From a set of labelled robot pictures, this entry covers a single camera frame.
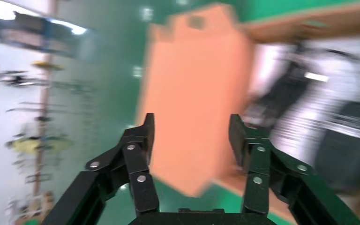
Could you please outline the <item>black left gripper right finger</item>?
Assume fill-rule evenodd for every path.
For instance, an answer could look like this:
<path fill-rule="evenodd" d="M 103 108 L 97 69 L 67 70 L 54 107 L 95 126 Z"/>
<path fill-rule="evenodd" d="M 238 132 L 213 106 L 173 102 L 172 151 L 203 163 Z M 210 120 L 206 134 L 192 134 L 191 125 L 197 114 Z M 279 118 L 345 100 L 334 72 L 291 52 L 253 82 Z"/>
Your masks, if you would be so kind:
<path fill-rule="evenodd" d="M 231 114 L 228 135 L 236 163 L 247 174 L 243 212 L 266 221 L 273 192 L 299 225 L 360 225 L 317 171 L 275 148 L 263 128 L 247 127 L 238 114 Z"/>

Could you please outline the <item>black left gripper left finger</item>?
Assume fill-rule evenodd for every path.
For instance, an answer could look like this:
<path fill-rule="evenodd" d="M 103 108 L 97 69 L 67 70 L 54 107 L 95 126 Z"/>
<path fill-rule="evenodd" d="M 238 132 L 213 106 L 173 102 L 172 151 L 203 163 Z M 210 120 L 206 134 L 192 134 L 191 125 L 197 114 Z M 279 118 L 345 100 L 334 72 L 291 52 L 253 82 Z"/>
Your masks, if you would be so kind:
<path fill-rule="evenodd" d="M 137 216 L 159 210 L 149 173 L 154 142 L 154 114 L 141 126 L 126 129 L 118 144 L 90 160 L 48 213 L 44 225 L 96 225 L 120 187 L 128 184 Z"/>

